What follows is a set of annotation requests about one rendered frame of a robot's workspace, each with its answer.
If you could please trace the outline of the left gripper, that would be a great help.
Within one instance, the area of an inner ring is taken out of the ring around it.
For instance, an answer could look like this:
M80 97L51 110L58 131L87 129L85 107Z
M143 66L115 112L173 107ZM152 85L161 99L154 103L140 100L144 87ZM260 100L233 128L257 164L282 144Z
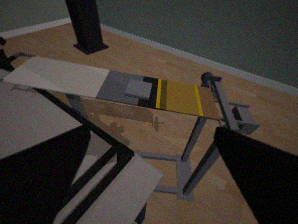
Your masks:
M0 37L0 45L5 45L5 43L6 43L6 40ZM0 64L4 66L1 69L4 69L9 72L12 72L14 70L13 66L11 65L8 58L6 57L3 49L0 49Z

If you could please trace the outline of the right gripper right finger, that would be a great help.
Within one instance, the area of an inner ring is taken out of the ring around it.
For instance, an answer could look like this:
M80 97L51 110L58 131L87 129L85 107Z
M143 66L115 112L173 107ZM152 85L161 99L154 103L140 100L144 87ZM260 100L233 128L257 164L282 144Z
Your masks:
M298 224L298 156L216 127L219 153L258 224Z

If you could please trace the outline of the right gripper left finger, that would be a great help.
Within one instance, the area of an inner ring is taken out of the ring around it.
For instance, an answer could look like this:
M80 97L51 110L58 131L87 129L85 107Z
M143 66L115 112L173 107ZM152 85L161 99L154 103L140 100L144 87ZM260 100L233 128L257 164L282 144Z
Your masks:
M0 159L0 224L53 224L90 139L81 125Z

